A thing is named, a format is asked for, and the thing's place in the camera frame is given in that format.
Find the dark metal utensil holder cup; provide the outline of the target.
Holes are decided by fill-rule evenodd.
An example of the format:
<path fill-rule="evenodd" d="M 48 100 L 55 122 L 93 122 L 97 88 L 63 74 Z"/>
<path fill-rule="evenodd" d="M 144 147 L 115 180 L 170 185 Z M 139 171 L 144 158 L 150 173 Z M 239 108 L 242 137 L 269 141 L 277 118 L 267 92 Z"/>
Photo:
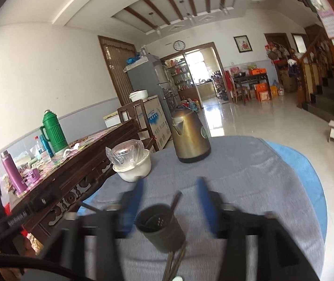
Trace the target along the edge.
<path fill-rule="evenodd" d="M 176 252 L 186 240 L 174 211 L 166 204 L 156 204 L 140 211 L 135 226 L 161 253 Z"/>

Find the white plastic spoon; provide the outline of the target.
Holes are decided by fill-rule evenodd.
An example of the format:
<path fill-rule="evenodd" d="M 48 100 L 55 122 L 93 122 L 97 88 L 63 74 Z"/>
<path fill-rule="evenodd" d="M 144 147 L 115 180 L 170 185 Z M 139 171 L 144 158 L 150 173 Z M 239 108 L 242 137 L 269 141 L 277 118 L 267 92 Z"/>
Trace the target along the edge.
<path fill-rule="evenodd" d="M 184 281 L 181 276 L 176 276 L 172 281 Z"/>

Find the purple thermos bottle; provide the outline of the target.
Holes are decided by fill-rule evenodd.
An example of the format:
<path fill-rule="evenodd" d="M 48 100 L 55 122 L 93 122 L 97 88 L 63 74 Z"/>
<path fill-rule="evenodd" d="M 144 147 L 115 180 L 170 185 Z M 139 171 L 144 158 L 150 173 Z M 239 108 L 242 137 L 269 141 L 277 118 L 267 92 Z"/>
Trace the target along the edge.
<path fill-rule="evenodd" d="M 23 178 L 19 173 L 12 156 L 7 150 L 3 151 L 0 156 L 3 166 L 16 192 L 18 194 L 24 193 L 27 189 L 27 185 L 23 181 Z"/>

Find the carved dark wooden sideboard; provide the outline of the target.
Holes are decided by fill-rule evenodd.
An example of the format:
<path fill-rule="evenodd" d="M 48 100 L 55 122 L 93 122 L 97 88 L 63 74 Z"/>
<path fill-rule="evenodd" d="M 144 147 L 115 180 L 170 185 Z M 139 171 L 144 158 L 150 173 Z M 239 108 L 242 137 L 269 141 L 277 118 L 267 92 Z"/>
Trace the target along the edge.
<path fill-rule="evenodd" d="M 139 139 L 134 120 L 102 132 L 99 139 L 48 171 L 31 191 L 11 204 L 11 208 L 17 210 L 44 194 L 57 190 L 60 192 L 60 197 L 25 221 L 24 229 L 40 243 L 45 243 L 64 214 L 77 211 L 78 201 L 84 201 L 93 195 L 114 174 L 105 149 L 132 139 Z"/>

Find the white plastic basin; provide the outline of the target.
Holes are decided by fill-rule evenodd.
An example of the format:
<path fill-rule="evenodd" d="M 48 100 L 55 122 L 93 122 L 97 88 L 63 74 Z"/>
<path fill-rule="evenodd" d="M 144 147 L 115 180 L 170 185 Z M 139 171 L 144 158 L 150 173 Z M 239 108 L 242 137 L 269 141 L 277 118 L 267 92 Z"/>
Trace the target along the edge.
<path fill-rule="evenodd" d="M 151 172 L 151 152 L 144 150 L 144 156 L 134 166 L 118 168 L 113 166 L 112 169 L 126 182 L 133 183 L 139 178 L 145 178 Z"/>

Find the grey tablecloth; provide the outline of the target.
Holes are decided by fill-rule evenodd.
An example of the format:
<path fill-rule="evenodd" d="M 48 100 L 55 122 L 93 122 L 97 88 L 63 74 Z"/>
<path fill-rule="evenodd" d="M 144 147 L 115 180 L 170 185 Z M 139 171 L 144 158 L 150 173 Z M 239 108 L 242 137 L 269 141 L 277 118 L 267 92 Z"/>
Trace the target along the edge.
<path fill-rule="evenodd" d="M 210 138 L 211 154 L 196 163 L 178 160 L 174 148 L 151 154 L 151 172 L 144 182 L 140 210 L 170 205 L 177 191 L 182 198 L 175 214 L 187 239 L 178 275 L 184 280 L 216 280 L 226 243 L 214 239 L 199 203 L 196 179 L 205 177 L 223 200 L 245 212 L 275 212 L 304 252 L 318 277 L 324 262 L 324 240 L 318 218 L 298 174 L 269 144 L 251 136 Z M 133 183 L 118 174 L 84 201 L 98 209 L 115 202 Z M 118 240 L 126 280 L 162 280 L 167 254 L 160 253 L 138 230 Z"/>

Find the blue water bottle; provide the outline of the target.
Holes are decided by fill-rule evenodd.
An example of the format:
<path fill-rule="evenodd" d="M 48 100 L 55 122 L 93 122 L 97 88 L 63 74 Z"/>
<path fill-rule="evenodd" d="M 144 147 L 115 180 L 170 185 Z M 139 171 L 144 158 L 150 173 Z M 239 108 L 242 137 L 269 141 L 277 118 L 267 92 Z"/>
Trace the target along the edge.
<path fill-rule="evenodd" d="M 47 153 L 49 154 L 49 156 L 54 157 L 54 153 L 49 145 L 49 142 L 45 139 L 43 135 L 40 135 L 40 140 L 41 140 L 43 147 L 46 149 Z"/>

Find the green thermos flask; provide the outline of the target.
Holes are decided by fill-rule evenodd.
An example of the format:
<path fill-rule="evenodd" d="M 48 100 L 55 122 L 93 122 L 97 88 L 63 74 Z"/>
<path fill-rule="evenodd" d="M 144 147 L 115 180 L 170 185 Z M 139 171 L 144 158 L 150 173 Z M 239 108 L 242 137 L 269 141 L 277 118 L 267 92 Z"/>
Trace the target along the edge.
<path fill-rule="evenodd" d="M 69 147 L 58 117 L 51 110 L 45 110 L 40 130 L 46 141 L 51 144 L 55 154 L 60 155 Z"/>

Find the cardboard appliance box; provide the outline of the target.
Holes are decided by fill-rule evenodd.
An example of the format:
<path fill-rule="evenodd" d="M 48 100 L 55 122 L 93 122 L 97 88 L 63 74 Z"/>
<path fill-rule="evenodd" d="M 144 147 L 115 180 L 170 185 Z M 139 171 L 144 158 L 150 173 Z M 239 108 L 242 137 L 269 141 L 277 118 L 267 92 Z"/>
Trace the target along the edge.
<path fill-rule="evenodd" d="M 151 127 L 152 134 L 156 139 L 157 147 L 159 150 L 162 150 L 171 138 L 171 131 L 161 102 L 157 95 L 148 97 L 148 99 L 143 100 L 143 102 L 147 120 Z"/>

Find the grey refrigerator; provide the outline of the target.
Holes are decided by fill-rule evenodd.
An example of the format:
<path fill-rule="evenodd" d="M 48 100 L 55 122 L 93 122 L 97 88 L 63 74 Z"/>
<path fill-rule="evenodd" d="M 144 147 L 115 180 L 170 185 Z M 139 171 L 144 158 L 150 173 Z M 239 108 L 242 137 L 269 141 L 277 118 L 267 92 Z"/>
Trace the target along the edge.
<path fill-rule="evenodd" d="M 171 126 L 171 113 L 180 104 L 177 87 L 170 71 L 157 56 L 148 54 L 136 62 L 126 65 L 127 74 L 133 90 L 145 89 L 149 95 L 157 95 L 166 120 Z"/>

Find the dark wooden side table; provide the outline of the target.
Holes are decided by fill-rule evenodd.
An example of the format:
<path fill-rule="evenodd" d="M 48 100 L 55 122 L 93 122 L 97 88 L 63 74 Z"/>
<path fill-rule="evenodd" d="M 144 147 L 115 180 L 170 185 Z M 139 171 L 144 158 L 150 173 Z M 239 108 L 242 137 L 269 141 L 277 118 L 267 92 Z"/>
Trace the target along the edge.
<path fill-rule="evenodd" d="M 272 99 L 271 85 L 266 73 L 235 77 L 232 78 L 232 84 L 234 87 L 232 99 L 236 104 L 239 100 L 243 104 L 246 104 L 246 101 L 250 101 L 251 89 L 255 91 L 255 97 L 258 101 Z"/>

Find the wooden stair railing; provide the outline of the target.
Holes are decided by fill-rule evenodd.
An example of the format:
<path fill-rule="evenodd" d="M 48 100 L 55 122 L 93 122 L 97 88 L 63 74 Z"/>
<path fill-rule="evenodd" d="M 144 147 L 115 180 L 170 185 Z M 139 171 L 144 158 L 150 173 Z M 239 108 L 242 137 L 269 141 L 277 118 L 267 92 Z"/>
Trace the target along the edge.
<path fill-rule="evenodd" d="M 299 108 L 315 104 L 317 95 L 323 95 L 323 87 L 333 76 L 334 59 L 326 32 L 318 32 L 306 52 L 298 59 L 297 98 Z"/>

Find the framed flower picture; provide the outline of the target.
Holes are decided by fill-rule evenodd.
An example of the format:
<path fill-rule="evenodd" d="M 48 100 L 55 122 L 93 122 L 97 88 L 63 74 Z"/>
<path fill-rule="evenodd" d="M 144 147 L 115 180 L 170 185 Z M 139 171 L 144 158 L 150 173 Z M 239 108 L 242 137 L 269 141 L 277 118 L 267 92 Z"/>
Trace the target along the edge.
<path fill-rule="evenodd" d="M 234 41 L 240 53 L 252 52 L 252 46 L 246 35 L 234 37 Z"/>

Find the round wall clock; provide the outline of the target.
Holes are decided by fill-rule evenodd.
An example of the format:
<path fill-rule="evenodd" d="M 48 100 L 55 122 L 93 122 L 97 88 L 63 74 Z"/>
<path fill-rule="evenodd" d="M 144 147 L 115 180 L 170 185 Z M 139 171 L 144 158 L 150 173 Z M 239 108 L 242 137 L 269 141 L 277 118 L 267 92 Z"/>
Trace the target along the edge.
<path fill-rule="evenodd" d="M 182 40 L 177 40 L 173 43 L 173 49 L 177 52 L 182 52 L 186 48 L 186 44 Z"/>

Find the wall calendar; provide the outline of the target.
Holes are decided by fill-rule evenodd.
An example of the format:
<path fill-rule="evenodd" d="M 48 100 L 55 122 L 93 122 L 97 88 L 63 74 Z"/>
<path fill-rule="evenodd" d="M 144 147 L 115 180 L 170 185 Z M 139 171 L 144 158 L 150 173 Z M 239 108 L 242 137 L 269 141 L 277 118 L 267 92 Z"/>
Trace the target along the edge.
<path fill-rule="evenodd" d="M 328 0 L 310 0 L 315 7 L 329 39 L 334 39 L 334 10 Z"/>

